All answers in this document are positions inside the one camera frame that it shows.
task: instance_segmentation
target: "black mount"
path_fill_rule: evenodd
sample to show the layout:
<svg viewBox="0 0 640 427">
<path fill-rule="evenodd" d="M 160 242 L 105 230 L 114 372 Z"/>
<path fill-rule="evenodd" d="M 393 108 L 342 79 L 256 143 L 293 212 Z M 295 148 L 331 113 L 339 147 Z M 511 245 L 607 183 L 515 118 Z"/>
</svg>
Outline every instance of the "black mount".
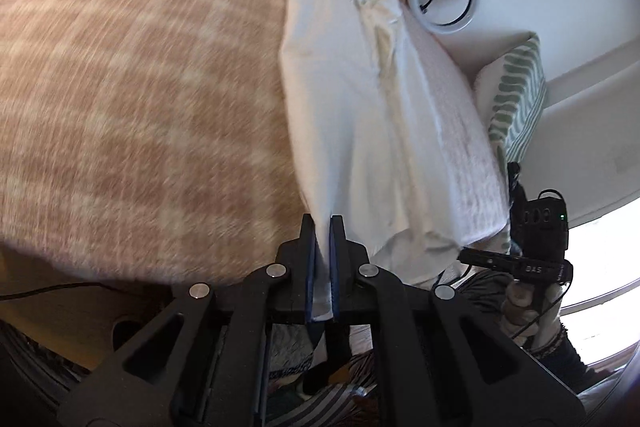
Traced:
<svg viewBox="0 0 640 427">
<path fill-rule="evenodd" d="M 347 325 L 371 324 L 381 425 L 570 427 L 584 419 L 575 394 L 454 289 L 420 290 L 369 265 L 339 216 L 330 240 L 327 327 L 342 333 L 328 342 L 344 344 Z M 300 237 L 278 250 L 282 267 L 175 299 L 70 393 L 60 423 L 264 425 L 271 325 L 310 321 L 316 249 L 305 214 Z"/>
</svg>

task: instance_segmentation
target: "beige plaid fabric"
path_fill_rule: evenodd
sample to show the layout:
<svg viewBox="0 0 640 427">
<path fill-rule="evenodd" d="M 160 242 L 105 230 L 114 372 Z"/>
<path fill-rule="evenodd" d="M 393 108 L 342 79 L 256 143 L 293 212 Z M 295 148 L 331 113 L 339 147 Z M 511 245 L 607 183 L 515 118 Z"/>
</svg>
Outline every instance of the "beige plaid fabric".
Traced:
<svg viewBox="0 0 640 427">
<path fill-rule="evenodd" d="M 285 0 L 0 0 L 0 236 L 98 277 L 234 282 L 298 235 Z"/>
</svg>

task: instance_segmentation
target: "orange patterned fabric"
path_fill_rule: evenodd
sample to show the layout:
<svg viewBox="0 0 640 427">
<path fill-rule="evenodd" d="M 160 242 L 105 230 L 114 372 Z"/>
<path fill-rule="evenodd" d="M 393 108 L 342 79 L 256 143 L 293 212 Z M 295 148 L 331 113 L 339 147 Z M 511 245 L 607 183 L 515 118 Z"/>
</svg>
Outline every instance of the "orange patterned fabric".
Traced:
<svg viewBox="0 0 640 427">
<path fill-rule="evenodd" d="M 0 236 L 79 273 L 235 282 L 297 237 L 285 0 L 0 0 Z"/>
</svg>

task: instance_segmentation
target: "striped pillow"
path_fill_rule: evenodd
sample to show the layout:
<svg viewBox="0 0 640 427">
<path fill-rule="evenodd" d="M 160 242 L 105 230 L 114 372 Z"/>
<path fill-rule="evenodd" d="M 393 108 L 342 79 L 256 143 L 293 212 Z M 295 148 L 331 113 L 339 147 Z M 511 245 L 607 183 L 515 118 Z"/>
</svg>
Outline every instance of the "striped pillow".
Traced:
<svg viewBox="0 0 640 427">
<path fill-rule="evenodd" d="M 532 34 L 529 40 L 482 68 L 474 89 L 476 107 L 508 184 L 507 163 L 523 160 L 546 99 L 540 38 Z M 508 253 L 509 223 L 483 246 L 486 250 Z"/>
</svg>

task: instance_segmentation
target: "yellow surface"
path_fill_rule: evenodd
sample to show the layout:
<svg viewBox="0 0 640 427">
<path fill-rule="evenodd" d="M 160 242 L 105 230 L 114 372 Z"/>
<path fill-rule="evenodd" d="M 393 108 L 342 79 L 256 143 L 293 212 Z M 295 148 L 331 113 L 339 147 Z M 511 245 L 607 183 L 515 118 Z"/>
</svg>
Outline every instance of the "yellow surface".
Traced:
<svg viewBox="0 0 640 427">
<path fill-rule="evenodd" d="M 2 295 L 78 281 L 40 259 L 0 248 Z M 142 283 L 110 285 L 137 295 L 98 287 L 63 289 L 0 302 L 0 319 L 62 357 L 94 369 L 112 352 L 114 323 L 124 317 L 146 323 L 158 313 L 164 293 L 162 287 Z"/>
</svg>

